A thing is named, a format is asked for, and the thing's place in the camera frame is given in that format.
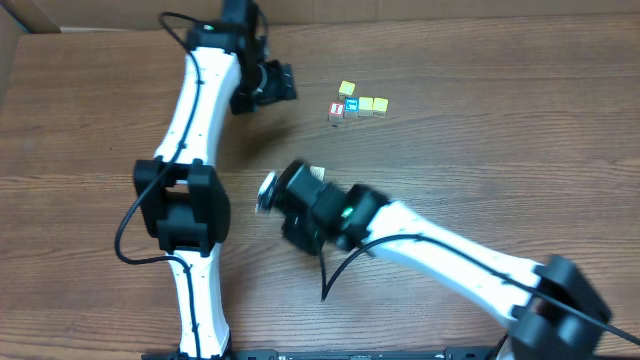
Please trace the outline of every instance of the white robotic arm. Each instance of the white robotic arm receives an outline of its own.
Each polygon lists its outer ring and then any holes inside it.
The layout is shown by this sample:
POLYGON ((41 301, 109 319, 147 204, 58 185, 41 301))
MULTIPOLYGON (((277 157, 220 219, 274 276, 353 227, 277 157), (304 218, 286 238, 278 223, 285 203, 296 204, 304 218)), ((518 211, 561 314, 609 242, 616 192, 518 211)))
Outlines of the white robotic arm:
POLYGON ((541 265, 487 249, 367 186, 344 192, 325 184, 300 160, 280 177, 271 173, 260 187, 257 209, 272 208, 285 215, 284 237, 311 255, 319 255, 324 242, 345 251, 361 248, 323 284, 323 297, 366 250, 436 278, 491 314, 509 334, 499 359, 586 359, 604 329, 585 316, 603 324, 611 318, 570 261, 554 256, 541 265))
MULTIPOLYGON (((266 61, 267 38, 256 35, 258 16, 253 0, 226 0, 220 21, 194 20, 186 42, 180 41, 188 53, 171 125, 154 160, 138 160, 134 169, 147 231, 166 252, 152 260, 173 260, 182 323, 177 354, 190 359, 222 359, 231 341, 219 276, 230 204, 215 170, 227 107, 240 114, 296 98, 291 67, 266 61), (175 185, 186 185, 188 192, 172 191, 175 185)), ((116 253, 123 261, 148 260, 124 257, 120 236, 116 253)))
MULTIPOLYGON (((203 165, 215 166, 216 151, 224 116, 231 96, 240 84, 240 64, 235 54, 227 54, 223 49, 199 47, 192 51, 200 66, 200 101, 193 122, 186 137, 184 148, 176 160, 177 164, 190 165, 199 159, 203 165)), ((186 131, 191 108, 198 86, 196 64, 186 56, 186 71, 182 92, 176 106, 173 121, 164 141, 156 150, 154 158, 173 158, 178 143, 186 131)), ((220 296, 220 252, 222 243, 213 246, 209 255, 201 256, 192 250, 175 250, 173 254, 191 266, 193 281, 194 308, 198 322, 198 336, 201 357, 211 359, 221 357, 229 343, 229 325, 222 311, 220 296)), ((196 357, 196 339, 191 331, 191 311, 187 277, 182 265, 170 262, 178 292, 182 340, 180 352, 196 357)))

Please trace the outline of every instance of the colored block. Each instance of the colored block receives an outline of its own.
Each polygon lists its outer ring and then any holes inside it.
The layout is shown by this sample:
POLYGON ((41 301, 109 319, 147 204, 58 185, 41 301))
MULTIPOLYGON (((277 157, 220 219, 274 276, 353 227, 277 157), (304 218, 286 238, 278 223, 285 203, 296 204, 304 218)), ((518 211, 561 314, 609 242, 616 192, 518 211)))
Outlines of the colored block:
POLYGON ((389 100, 384 98, 375 98, 373 100, 373 116, 379 118, 385 118, 387 116, 387 107, 389 106, 389 100))
POLYGON ((346 98, 344 100, 344 117, 358 117, 358 99, 346 98))
POLYGON ((340 100, 346 99, 347 97, 353 95, 355 89, 356 84, 350 83, 348 81, 343 81, 342 84, 340 84, 340 90, 338 90, 338 98, 340 100))
POLYGON ((371 116, 373 113, 373 98, 361 97, 358 100, 358 116, 371 116))
POLYGON ((311 170, 311 175, 315 176, 320 181, 324 181, 324 168, 311 166, 309 170, 311 170))
POLYGON ((344 105, 340 103, 331 103, 331 106, 329 107, 329 121, 333 123, 341 123, 343 120, 343 114, 344 105))

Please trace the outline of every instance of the wooden table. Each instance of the wooden table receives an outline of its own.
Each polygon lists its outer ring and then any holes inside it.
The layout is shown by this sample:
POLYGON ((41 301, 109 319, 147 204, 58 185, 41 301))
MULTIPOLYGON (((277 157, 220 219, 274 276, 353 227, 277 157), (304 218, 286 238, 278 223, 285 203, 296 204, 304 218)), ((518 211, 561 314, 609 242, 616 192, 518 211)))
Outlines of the wooden table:
MULTIPOLYGON (((296 157, 364 182, 516 256, 576 261, 640 334, 640 16, 276 27, 299 100, 228 116, 232 202, 222 282, 234 347, 426 350, 503 334, 467 300, 376 259, 320 302, 317 259, 254 213, 296 157), (390 99, 387 119, 326 121, 339 82, 390 99)), ((113 235, 131 171, 160 143, 184 55, 163 32, 25 36, 0 119, 0 357, 135 359, 180 339, 166 264, 131 267, 113 235)), ((132 257, 158 254, 139 215, 132 257)), ((329 269, 345 254, 328 246, 329 269)), ((607 335, 599 353, 638 354, 607 335)))

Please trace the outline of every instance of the red cube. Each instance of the red cube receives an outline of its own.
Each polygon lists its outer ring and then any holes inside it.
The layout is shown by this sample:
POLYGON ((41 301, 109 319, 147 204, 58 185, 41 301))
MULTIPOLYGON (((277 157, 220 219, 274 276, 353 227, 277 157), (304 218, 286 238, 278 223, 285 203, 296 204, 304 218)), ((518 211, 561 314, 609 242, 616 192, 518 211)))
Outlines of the red cube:
POLYGON ((344 104, 331 103, 329 108, 329 121, 333 123, 341 123, 344 119, 344 104))

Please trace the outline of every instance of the black base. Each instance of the black base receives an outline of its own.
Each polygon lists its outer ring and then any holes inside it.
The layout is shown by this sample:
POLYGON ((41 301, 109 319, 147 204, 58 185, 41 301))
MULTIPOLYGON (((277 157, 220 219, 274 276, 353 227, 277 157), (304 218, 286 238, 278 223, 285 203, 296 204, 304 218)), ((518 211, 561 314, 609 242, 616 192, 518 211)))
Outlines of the black base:
MULTIPOLYGON (((494 347, 447 348, 444 351, 352 351, 352 352, 277 352, 247 350, 232 353, 225 360, 486 360, 494 347)), ((185 354, 142 355, 142 360, 195 360, 185 354)))

